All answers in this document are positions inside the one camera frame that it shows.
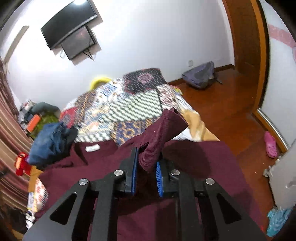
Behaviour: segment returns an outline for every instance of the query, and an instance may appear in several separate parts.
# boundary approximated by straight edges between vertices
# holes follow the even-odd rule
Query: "white tag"
[[[99,144],[95,144],[93,146],[86,146],[85,147],[85,150],[87,152],[90,152],[90,151],[95,151],[95,150],[99,150],[100,149],[100,145]]]

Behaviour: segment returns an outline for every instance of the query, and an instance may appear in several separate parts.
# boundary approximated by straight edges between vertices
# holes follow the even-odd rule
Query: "striped curtain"
[[[7,205],[25,210],[28,201],[29,177],[17,176],[14,162],[18,153],[29,152],[31,140],[17,123],[17,115],[18,111],[0,58],[0,171],[4,168],[10,170],[0,179],[0,191]]]

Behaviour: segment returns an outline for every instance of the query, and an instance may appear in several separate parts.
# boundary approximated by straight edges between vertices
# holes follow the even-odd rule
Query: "orange box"
[[[27,126],[27,131],[32,132],[40,120],[41,117],[39,115],[34,115]]]

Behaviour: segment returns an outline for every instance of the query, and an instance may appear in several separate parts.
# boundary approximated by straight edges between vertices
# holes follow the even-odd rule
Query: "red toy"
[[[21,152],[20,154],[18,154],[15,160],[15,173],[18,176],[22,176],[24,172],[30,176],[32,166],[26,162],[27,157],[28,154]]]

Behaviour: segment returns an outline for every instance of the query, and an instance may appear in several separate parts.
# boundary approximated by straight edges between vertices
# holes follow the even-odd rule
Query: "burgundy sweater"
[[[90,181],[103,178],[119,168],[120,162],[130,156],[132,147],[139,148],[137,193],[132,199],[120,199],[118,205],[118,241],[121,240],[175,240],[175,203],[158,197],[155,164],[160,152],[182,171],[196,179],[216,180],[251,218],[262,224],[259,207],[235,157],[223,142],[172,141],[187,122],[173,108],[143,134],[117,147],[113,140],[99,142],[100,149],[86,152],[85,147],[95,143],[73,144],[70,156],[51,165],[40,175],[49,197],[36,218],[41,217],[63,194],[81,178]]]

